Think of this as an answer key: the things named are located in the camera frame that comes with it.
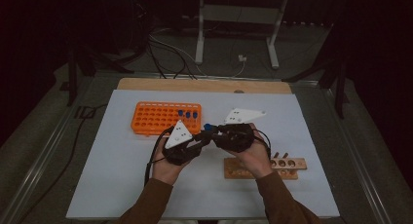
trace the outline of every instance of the wooden block with holes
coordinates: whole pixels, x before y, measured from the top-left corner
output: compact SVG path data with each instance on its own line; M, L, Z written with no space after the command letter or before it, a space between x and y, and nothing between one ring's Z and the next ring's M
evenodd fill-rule
M271 167L282 179L298 179L298 169L307 169L304 158L273 158ZM252 174L237 158L224 159L224 176L227 179L251 179Z

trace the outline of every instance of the wire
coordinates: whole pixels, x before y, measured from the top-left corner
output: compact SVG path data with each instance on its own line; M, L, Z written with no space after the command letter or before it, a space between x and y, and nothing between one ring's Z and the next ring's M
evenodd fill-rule
M158 139L156 140L154 148L152 150L151 157L149 159L149 163L146 164L144 186L146 186L146 183L148 183L148 181L149 181L149 172L151 170L152 164L154 164L153 159L154 159L154 156L155 156L155 152L158 148L158 145L161 142L162 137L164 137L164 135L167 134L167 133L171 133L173 131L173 128L174 128L174 126L170 126L168 129L165 129L164 131L162 131L162 133L158 136Z
M343 220L343 222L347 224L347 221L346 221L346 219L344 219L343 216L340 216L340 219Z
M268 138L267 134L264 133L264 132L261 131L261 130L258 130L258 129L252 129L252 130L253 130L253 131L258 131L258 132L262 133L262 134L265 136L265 138L267 138L268 144L267 144L263 139L254 136L255 139L257 139L258 141L264 143L264 144L267 146L267 149L268 149L268 151L267 151L267 152L268 152L268 158L271 158L271 141L270 141L270 139Z
M162 48L162 47L158 47L158 46L154 46L154 45L152 45L152 44L150 44L150 47L156 47L156 48L160 48L160 49L163 49L163 50L170 51L169 49ZM162 69L164 69L164 70L166 70L166 71L169 71L169 72L171 72L171 73L175 73L175 75L173 76L173 79L175 79L175 78L176 78L183 70L185 70L185 68L187 67L186 62L184 61L183 67L182 67L179 71L175 72L175 71L172 71L172 70L167 69L167 68L165 68L164 66L162 66L161 63L159 62L159 60L158 60L158 59L155 57L155 55L153 54L152 49L151 49L151 54L150 54L150 56L153 58L153 60L154 60L154 62L155 62L155 65L156 65L157 68L158 68L158 71L160 71L162 74L163 74Z
M243 68L241 68L241 71L240 71L240 72L238 72L236 75L231 76L231 77L228 77L228 78L235 78L235 77L239 76L241 73L243 73L244 68L245 68L245 61L243 61Z
M96 112L97 109L106 106L107 104L103 104L103 105L99 105L97 107L89 107L89 106L85 106L85 107L89 107L92 108L92 110L86 114L85 118L82 119L82 122L80 123L77 131L76 131L76 135L75 135L75 140L73 141L73 145L72 145L72 150L69 156L69 160L67 161L66 165L64 166L63 170L59 173L59 175L57 176L57 178L52 182L52 184L48 187L48 189L46 189L46 191L42 194L42 196L40 196L39 199L36 200L36 202L28 209L28 211L20 218L19 223L22 223L24 221L24 219L28 216L28 214L30 214L30 212L37 206L39 205L42 200L49 194L49 192L52 190L52 188L57 184L57 182L61 179L61 177L63 176L63 174L67 171L67 168L69 167L70 163L73 160L75 151L76 151L76 145L77 145L77 141L79 138L79 133L80 130L82 128L82 126L85 124L85 121L88 119L88 117L91 117L94 115L94 113Z
M197 77L195 77L195 75L192 74L191 70L189 69L188 63L186 62L185 58L180 54L180 52L179 52L176 48L171 47L170 45L167 45L167 44L165 44L165 43L161 43L161 42L159 42L159 41L157 41L157 40L153 40L153 38L151 38L149 41L152 42L152 43L159 44L159 45L161 45L161 46L163 46L163 47L161 47L161 46L155 46L155 45L153 45L153 44L150 44L150 46L153 46L153 47L156 47L156 48L159 48L159 49L163 49L163 50L170 51L170 52L178 55L178 56L180 57L180 59L182 60L183 67L182 67L178 72L175 73L175 75L173 76L173 79L175 79L180 73L182 73L185 69L187 69L187 71L188 71L188 76L189 76L191 79L197 80Z
M195 67L197 67L198 71L199 71L201 74L203 74L204 76L208 77L208 75L206 75L206 74L200 69L200 67L197 65L197 63L195 62L194 58L191 57L187 52L185 52L184 50L179 49L179 48L177 48L177 47L175 47L175 46L172 46L172 45L169 45L169 44L167 44L167 43L165 43L165 42L162 42L162 41L156 39L155 37L153 37L152 35L149 35L149 37L152 38L152 39L153 39L154 41L156 41L156 42L159 42L159 43L161 43L161 44L163 44L163 45L165 45L165 46L174 48L174 49L176 49L176 50L178 50L178 51L181 51L181 52L184 53L185 55L187 55L187 56L188 56L189 58L191 58L191 60L194 62Z
M152 161L152 164L158 163L159 161L161 161L161 160L163 160L163 159L165 159L165 158L166 158L166 157L163 157L162 159L158 159L158 160Z
M161 68L164 68L164 67L159 63L158 59L155 58L154 53L153 53L153 51L152 51L152 48L151 48L150 46L148 46L147 48L148 48L148 49L146 50L146 53L147 53L150 57L152 57L152 60L154 61L155 66L156 66L156 68L158 69L158 72L159 72L160 76L162 76L162 77L164 77L164 79L166 79L167 77L165 76L164 72L163 72L162 69L161 69Z

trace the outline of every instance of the white power adapter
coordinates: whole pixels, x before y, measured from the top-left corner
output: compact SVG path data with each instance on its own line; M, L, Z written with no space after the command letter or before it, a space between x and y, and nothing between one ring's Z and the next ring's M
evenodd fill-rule
M246 61L246 56L238 55L238 60L239 61Z

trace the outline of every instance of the forearm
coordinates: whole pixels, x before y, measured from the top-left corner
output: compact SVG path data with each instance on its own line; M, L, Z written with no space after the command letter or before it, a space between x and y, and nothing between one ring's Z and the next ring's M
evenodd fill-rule
M317 216L293 199L276 172L256 182L270 223L320 223Z
M144 187L136 204L126 211L117 224L156 224L167 207L172 186L151 178Z

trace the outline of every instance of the orange test tube rack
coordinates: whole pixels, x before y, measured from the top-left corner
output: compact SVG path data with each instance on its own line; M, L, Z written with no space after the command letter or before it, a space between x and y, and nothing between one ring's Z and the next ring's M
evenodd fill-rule
M181 120L188 131L195 134L201 131L201 111L202 107L198 103L139 101L131 128L136 134L159 135Z

